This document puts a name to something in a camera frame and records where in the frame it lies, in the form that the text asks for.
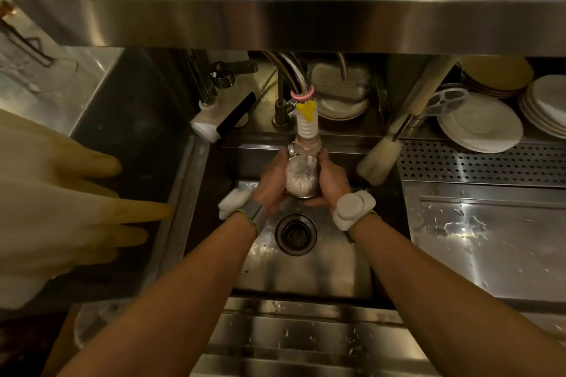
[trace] sink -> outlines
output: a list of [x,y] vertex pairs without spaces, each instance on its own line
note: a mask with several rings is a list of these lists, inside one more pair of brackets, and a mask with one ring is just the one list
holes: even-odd
[[[185,254],[220,225],[218,202],[232,188],[255,188],[277,149],[273,144],[261,143],[211,146]],[[345,169],[354,189],[370,187],[356,174],[356,165],[367,151],[329,146],[330,158]],[[368,190],[378,201],[376,211],[408,238],[398,173],[392,172],[384,185]],[[358,246],[336,228],[328,207],[309,207],[293,198],[282,203],[265,224],[248,253],[232,295],[393,308]]]

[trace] white wrist device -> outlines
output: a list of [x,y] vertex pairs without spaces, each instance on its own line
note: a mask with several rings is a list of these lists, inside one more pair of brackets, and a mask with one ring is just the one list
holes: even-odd
[[336,204],[332,220],[341,231],[348,231],[375,207],[375,198],[367,191],[343,195]]

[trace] wooden brush handle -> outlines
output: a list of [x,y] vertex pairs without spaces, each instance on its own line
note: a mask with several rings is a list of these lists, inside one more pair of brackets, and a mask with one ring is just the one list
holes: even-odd
[[442,81],[456,64],[457,57],[455,56],[433,56],[425,67],[424,72],[421,74],[417,82],[414,84],[414,89],[420,89],[415,100],[409,107],[409,113],[418,116],[426,108],[426,105],[434,92],[438,89]]

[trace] faucet handle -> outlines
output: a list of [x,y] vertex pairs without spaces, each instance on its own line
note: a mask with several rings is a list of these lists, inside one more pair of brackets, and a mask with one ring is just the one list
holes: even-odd
[[212,64],[210,77],[216,88],[230,88],[236,83],[236,75],[256,73],[258,62],[252,59],[243,61],[217,61]]

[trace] drain strainer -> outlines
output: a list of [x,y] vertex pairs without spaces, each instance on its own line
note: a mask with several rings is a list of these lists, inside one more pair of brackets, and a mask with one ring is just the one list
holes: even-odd
[[283,252],[300,257],[315,246],[315,224],[304,215],[285,216],[277,224],[275,240]]

